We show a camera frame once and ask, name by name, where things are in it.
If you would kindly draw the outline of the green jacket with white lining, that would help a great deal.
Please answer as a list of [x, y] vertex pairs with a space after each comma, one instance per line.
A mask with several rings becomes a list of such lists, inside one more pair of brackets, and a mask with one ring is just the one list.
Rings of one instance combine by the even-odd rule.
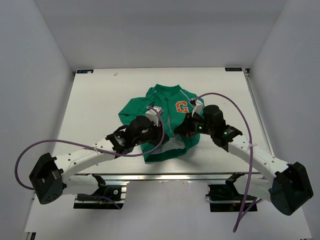
[[144, 116], [147, 107], [161, 107], [163, 109], [162, 120], [165, 134], [169, 137], [162, 145], [152, 153], [144, 155], [146, 163], [162, 162], [185, 155], [188, 150], [196, 146], [200, 141], [200, 135], [185, 137], [175, 134], [174, 130], [183, 122], [185, 114], [191, 113], [193, 107], [190, 100], [196, 98], [179, 85], [164, 86], [156, 84], [149, 88], [145, 97], [132, 98], [118, 113], [123, 125], [129, 125], [137, 116]]

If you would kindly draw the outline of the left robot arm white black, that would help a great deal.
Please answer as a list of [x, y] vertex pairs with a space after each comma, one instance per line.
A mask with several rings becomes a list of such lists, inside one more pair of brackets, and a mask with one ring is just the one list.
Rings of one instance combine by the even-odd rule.
[[90, 195], [99, 200], [106, 193], [105, 181], [97, 173], [79, 175], [79, 172], [118, 157], [130, 157], [136, 146], [145, 143], [158, 148], [165, 140], [168, 136], [163, 123], [138, 116], [129, 125], [119, 127], [92, 146], [65, 155], [41, 155], [29, 179], [42, 205], [71, 194]]

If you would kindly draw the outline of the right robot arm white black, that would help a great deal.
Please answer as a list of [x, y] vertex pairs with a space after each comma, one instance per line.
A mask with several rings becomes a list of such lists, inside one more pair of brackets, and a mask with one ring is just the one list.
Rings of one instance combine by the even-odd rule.
[[314, 196], [307, 170], [301, 163], [290, 164], [251, 145], [240, 130], [226, 124], [216, 105], [204, 107], [202, 115], [187, 113], [174, 132], [183, 137], [209, 135], [216, 146], [252, 163], [264, 177], [249, 178], [245, 173], [235, 172], [224, 185], [207, 194], [212, 201], [236, 200], [248, 194], [271, 202], [279, 212], [290, 216]]

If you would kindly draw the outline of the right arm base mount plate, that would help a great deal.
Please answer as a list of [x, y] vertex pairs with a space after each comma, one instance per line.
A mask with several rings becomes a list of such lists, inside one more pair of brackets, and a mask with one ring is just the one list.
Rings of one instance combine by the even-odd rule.
[[233, 183], [244, 173], [235, 172], [222, 184], [209, 184], [205, 197], [209, 200], [211, 213], [235, 213], [241, 208], [243, 194], [235, 189]]

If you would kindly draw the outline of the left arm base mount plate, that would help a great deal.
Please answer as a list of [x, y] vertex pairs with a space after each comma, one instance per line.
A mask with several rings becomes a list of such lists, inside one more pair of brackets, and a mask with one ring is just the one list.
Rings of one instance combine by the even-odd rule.
[[109, 179], [100, 174], [75, 175], [74, 209], [120, 210], [126, 199], [128, 181]]

